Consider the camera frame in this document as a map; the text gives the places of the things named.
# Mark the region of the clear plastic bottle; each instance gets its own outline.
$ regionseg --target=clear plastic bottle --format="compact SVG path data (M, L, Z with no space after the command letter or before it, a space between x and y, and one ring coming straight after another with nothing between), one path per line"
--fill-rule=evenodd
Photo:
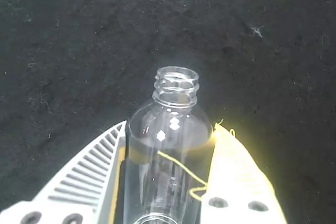
M127 126L124 224L195 224L200 202L189 190L201 186L178 160L207 181L211 125L197 106L198 74L182 67L157 71L153 100Z

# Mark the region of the yellow string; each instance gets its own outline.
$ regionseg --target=yellow string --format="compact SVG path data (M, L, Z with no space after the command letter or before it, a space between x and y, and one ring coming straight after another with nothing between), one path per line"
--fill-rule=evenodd
M190 193L191 197L193 197L194 199L202 201L202 197L198 196L195 192L196 191L206 191L206 188L207 188L207 186L191 188L189 190L189 193Z
M176 165L180 166L182 169L184 169L190 176L192 176L196 181L200 182L203 185L207 185L207 182L205 182L204 180L202 180L201 178L199 178L197 175L195 175L191 170L189 170L184 164L182 164L180 161L178 161L176 158L173 158L161 151L158 151L158 154L160 156L163 156L165 158L167 158L168 160L174 162Z
M233 137L236 137L236 132L235 132L234 129L231 129L231 130L230 130L230 134L231 134Z
M230 134L233 137L236 137L236 132L234 129L230 129ZM193 197L196 200L202 201L202 197L197 195L195 192L196 191L205 191L207 188L207 182L205 182L204 180L202 180L201 178L199 178L196 174L194 174L191 170L189 170L184 164L182 164L180 161L178 161L176 158L169 156L168 154L165 154L161 151L158 151L158 154L172 162L174 162L176 165L178 165L179 167L181 167L182 169L184 169L190 176L192 176L196 181L200 182L201 184L203 184L203 187L194 187L191 188L189 190L189 193L191 195L191 197Z

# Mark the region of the bottle base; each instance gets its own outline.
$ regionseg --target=bottle base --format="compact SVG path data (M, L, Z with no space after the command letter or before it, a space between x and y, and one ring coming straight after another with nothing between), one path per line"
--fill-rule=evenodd
M174 219L161 212L151 212L141 216L133 224L179 224Z

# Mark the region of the black background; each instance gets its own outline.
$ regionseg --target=black background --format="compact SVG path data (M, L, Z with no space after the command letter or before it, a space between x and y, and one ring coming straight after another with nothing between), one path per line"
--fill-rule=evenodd
M335 16L336 0L0 0L0 209L32 199L150 98L157 68L179 65L289 223L334 223Z

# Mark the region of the bottle neck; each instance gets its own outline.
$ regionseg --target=bottle neck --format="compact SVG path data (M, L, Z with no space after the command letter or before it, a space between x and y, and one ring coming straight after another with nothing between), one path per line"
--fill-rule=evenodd
M197 104L198 74L188 68L164 67L155 76L153 99L169 108L189 108Z

